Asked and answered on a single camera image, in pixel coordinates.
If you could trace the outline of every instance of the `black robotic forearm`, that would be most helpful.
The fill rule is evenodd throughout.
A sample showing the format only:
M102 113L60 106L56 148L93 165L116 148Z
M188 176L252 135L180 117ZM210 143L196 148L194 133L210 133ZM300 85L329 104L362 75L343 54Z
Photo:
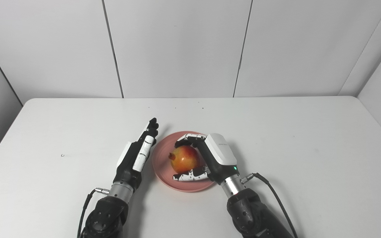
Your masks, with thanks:
M139 139L126 146L108 196L100 199L89 214L81 238L122 238L128 203L142 181L141 172L156 143L157 128L157 119L153 118Z
M227 211L244 238L293 238L277 217L263 204L255 191L241 182L237 161L224 137L219 134L188 136L176 147L191 144L198 148L210 173L228 197Z

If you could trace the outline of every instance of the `red fruit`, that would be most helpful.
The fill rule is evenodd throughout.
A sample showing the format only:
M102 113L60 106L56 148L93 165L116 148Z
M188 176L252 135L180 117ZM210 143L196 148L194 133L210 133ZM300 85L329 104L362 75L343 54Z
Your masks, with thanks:
M171 159L171 166L176 173L189 171L199 165L198 152L188 145L176 148L168 158Z

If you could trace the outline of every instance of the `black cable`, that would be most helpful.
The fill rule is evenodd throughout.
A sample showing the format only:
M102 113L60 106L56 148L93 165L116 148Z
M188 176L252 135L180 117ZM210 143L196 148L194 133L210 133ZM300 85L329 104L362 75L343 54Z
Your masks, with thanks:
M270 188L271 192L274 194L275 199L277 199L278 205L280 205L281 210L283 211L284 216L286 217L287 222L289 223L290 229L292 229L294 238L298 238L298 236L297 236L297 234L296 234L296 230L295 230L295 228L293 227L292 221L290 220L289 215L287 215L286 209L284 209L284 206L283 206L283 204L281 203L280 198L278 197L277 193L275 192L274 188L271 186L271 184L269 183L269 181L268 181L266 178L264 178L264 176L260 175L259 173L253 173L252 175L255 176L255 177L257 177L258 179L260 179L260 180L261 180L262 182L264 182L266 185L268 185L268 187Z
M80 216L80 222L79 222L79 229L77 231L77 238L80 238L80 233L82 232L82 223L83 218L85 217L86 208L88 208L89 202L91 201L91 198L93 194L95 193L95 189L91 191L91 193L88 194L85 200L85 204L83 205L82 215Z

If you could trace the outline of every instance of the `robotic arm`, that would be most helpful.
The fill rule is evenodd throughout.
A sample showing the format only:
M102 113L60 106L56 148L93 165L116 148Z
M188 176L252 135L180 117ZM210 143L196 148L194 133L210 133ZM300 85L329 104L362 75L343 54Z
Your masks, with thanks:
M96 192L108 196L100 199L88 218L82 232L80 220L78 238L121 238L123 226L129 211L128 203L133 193L142 182L142 169L149 157L151 147L157 143L158 135L157 119L153 118L144 128L139 139L133 143L127 143L117 163L115 175L110 190L96 188ZM85 206L92 196L88 195Z
M185 134L177 140L175 147L182 145L198 148L207 163L208 178L223 188L228 198L227 211L234 227L244 238L293 238L277 217L260 201L258 194L243 185L252 177L240 178L237 160L223 136Z

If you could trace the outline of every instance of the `pink plate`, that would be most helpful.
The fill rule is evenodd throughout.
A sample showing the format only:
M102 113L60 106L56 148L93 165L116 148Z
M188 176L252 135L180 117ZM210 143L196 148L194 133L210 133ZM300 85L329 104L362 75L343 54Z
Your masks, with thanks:
M171 167L170 159L168 158L169 153L174 150L174 143L187 133L200 134L195 131L179 131L168 135L158 142L152 154L152 167L157 177L168 187L182 192L197 192L210 187L213 181L210 181L210 179L192 182L173 180L172 176L176 172Z

